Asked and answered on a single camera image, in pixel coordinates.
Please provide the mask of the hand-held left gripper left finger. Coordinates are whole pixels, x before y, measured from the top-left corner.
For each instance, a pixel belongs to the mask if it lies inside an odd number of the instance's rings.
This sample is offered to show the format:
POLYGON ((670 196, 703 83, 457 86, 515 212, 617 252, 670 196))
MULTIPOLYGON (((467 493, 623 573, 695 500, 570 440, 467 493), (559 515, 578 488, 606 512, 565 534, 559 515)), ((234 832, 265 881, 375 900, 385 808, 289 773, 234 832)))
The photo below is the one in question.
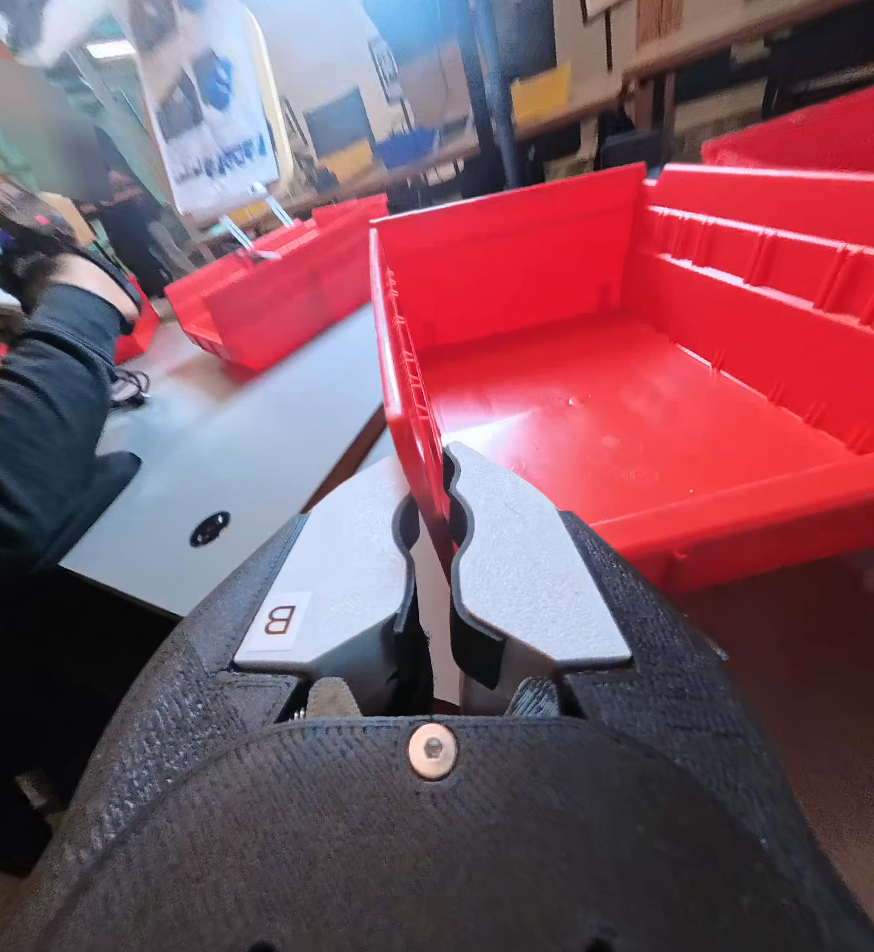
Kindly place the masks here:
POLYGON ((397 455, 317 500, 231 655, 240 670, 337 678, 363 717, 419 696, 416 500, 397 455))

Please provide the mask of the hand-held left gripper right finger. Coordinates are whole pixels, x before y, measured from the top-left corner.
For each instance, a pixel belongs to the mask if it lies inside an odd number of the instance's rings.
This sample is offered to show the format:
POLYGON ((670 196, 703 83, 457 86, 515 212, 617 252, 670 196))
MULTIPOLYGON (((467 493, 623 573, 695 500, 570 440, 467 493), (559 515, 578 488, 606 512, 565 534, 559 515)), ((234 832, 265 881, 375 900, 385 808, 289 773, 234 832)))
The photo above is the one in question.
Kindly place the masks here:
POLYGON ((619 670, 632 648, 562 512, 463 440, 443 446, 459 709, 501 714, 530 678, 619 670))

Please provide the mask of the red plastic bin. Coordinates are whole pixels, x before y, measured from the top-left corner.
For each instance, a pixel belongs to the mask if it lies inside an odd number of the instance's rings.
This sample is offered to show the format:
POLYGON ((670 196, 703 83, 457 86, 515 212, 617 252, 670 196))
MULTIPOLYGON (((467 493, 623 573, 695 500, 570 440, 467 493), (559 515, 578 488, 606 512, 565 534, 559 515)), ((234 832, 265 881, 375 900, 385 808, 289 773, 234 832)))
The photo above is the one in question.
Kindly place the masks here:
POLYGON ((665 593, 874 548, 874 173, 642 164, 372 220, 385 414, 665 593))
POLYGON ((707 140, 702 164, 874 174, 874 83, 707 140))
POLYGON ((196 293, 214 353, 256 375, 365 305, 369 225, 382 216, 385 192, 320 205, 228 253, 196 293))
POLYGON ((251 270, 251 253, 234 252, 220 260, 211 260, 191 274, 172 281, 163 293, 172 307, 172 316, 179 321, 184 337, 191 337, 200 349, 225 358, 225 347, 220 340, 220 332, 214 325, 214 316, 209 311, 205 297, 214 290, 224 290, 225 284, 245 278, 251 270))

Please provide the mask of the instruction poster on stand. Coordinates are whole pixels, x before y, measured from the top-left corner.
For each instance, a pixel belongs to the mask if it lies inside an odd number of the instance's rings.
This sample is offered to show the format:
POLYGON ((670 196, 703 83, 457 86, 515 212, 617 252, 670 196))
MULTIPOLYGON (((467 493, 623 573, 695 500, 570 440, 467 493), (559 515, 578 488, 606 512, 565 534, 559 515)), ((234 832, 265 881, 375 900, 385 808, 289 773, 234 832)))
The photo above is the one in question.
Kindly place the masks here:
POLYGON ((131 0, 116 18, 133 44, 149 123, 181 223, 271 212, 296 181, 264 26, 234 0, 131 0))

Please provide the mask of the dark metal pole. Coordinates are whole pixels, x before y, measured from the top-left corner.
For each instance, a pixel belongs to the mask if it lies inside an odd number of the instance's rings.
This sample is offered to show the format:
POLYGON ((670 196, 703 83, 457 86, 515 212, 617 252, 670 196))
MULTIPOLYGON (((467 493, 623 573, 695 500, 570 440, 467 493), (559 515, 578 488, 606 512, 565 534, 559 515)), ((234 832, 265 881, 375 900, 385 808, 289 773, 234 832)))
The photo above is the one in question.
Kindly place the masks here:
POLYGON ((499 161, 505 190, 521 187, 521 164, 510 121, 510 83, 505 82, 499 33, 491 0, 463 0, 457 26, 466 91, 484 161, 499 161))

